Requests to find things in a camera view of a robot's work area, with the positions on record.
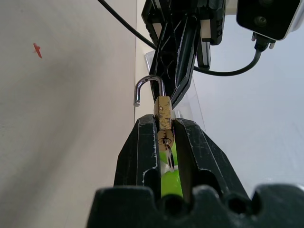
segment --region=gray surface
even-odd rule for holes
[[[235,17],[211,48],[211,70],[230,71],[254,55],[252,32]],[[304,184],[304,27],[233,77],[194,73],[206,133],[226,153],[246,191],[260,183]]]
[[[5,0],[0,31],[0,226],[83,228],[133,126],[135,37],[97,0]]]

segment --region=padlock shackle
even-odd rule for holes
[[[148,75],[146,77],[143,77],[141,80],[139,80],[135,86],[134,107],[139,107],[141,87],[143,84],[145,84],[148,81],[157,81],[158,86],[159,86],[160,96],[166,96],[165,84],[164,84],[162,78],[159,76],[156,76],[156,75]]]

